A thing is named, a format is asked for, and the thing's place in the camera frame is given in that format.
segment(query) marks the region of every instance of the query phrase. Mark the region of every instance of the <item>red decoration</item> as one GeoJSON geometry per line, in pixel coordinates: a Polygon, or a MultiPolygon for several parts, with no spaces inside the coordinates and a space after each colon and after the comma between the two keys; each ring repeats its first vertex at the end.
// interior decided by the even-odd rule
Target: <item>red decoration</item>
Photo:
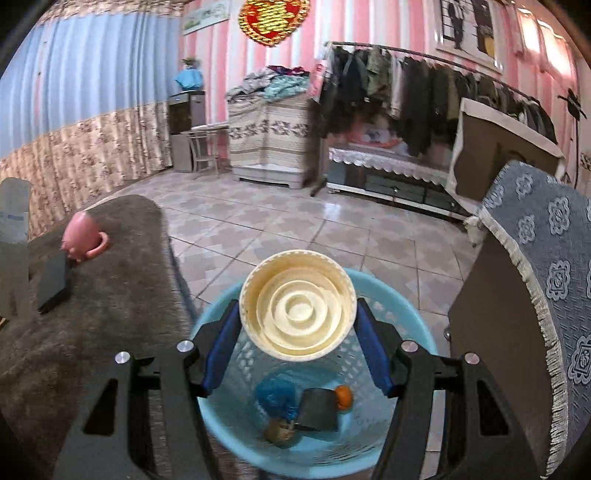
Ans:
{"type": "Polygon", "coordinates": [[[246,0],[238,23],[249,38],[273,47],[289,37],[309,11],[310,0],[246,0]]]}

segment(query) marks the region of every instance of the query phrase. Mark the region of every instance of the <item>picture frame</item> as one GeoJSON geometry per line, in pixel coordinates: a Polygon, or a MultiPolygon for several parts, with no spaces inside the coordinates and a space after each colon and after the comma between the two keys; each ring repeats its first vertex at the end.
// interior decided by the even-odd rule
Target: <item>picture frame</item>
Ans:
{"type": "Polygon", "coordinates": [[[498,42],[501,34],[496,0],[434,0],[437,49],[502,73],[498,42]]]}
{"type": "Polygon", "coordinates": [[[230,4],[231,0],[218,0],[191,10],[183,17],[183,35],[229,20],[230,4]]]}

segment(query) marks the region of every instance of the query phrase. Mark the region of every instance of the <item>tiled floor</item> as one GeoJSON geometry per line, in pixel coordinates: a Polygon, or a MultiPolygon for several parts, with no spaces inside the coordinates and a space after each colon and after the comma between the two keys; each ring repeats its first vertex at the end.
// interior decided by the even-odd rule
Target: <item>tiled floor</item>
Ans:
{"type": "MultiPolygon", "coordinates": [[[[198,306],[214,301],[266,257],[309,248],[399,291],[420,310],[441,354],[449,354],[443,338],[447,312],[478,253],[457,225],[326,189],[311,198],[309,189],[238,183],[231,174],[196,178],[166,171],[115,196],[125,194],[144,195],[165,209],[173,249],[198,306]]],[[[442,411],[441,401],[435,408],[442,411]]],[[[430,450],[440,441],[440,433],[431,435],[430,450]]]]}

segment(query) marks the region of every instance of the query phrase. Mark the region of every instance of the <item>blue plastic bag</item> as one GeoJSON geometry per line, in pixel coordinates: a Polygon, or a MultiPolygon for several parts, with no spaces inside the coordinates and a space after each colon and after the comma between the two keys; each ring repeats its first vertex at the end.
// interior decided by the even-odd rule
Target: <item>blue plastic bag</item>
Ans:
{"type": "Polygon", "coordinates": [[[183,70],[176,76],[174,81],[178,83],[183,92],[203,88],[203,74],[196,69],[183,70]]]}
{"type": "Polygon", "coordinates": [[[264,379],[255,390],[259,405],[274,419],[295,420],[297,417],[296,386],[281,378],[264,379]]]}

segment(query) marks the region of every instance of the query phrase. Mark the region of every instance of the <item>blue patterned cloth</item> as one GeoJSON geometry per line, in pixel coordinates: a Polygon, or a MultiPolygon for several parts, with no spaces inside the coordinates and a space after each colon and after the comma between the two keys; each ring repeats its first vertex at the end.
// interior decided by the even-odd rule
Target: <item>blue patterned cloth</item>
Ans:
{"type": "Polygon", "coordinates": [[[307,89],[308,77],[278,75],[265,88],[264,96],[268,102],[275,102],[304,93],[307,89]]]}
{"type": "Polygon", "coordinates": [[[482,205],[530,263],[550,311],[567,384],[568,453],[591,419],[591,199],[512,161],[482,205]]]}

